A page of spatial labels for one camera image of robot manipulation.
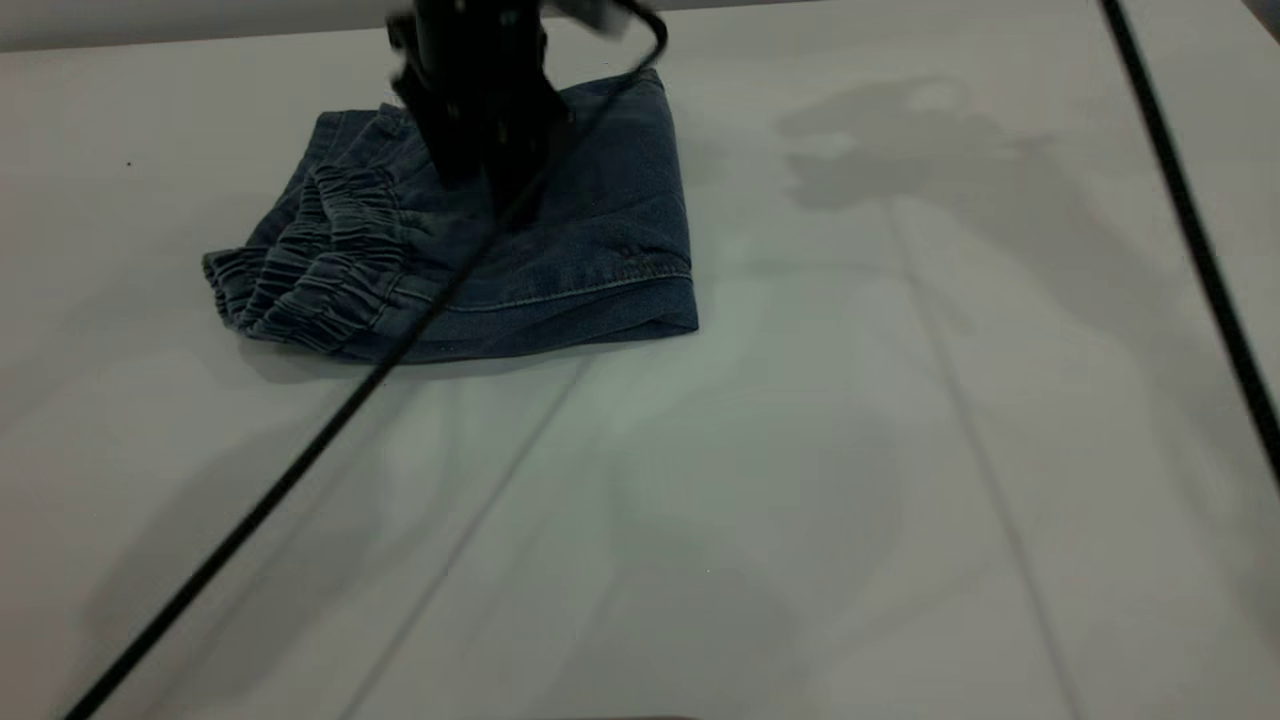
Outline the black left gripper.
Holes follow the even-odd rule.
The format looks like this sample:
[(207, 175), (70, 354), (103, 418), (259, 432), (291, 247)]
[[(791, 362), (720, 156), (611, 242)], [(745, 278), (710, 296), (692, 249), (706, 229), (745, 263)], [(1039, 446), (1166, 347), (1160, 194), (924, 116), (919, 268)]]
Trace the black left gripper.
[(538, 217), (545, 147), (572, 111), (545, 74), (539, 1), (413, 1), (385, 18), (403, 68), (392, 87), (422, 136), (445, 191), (484, 176), (506, 232)]

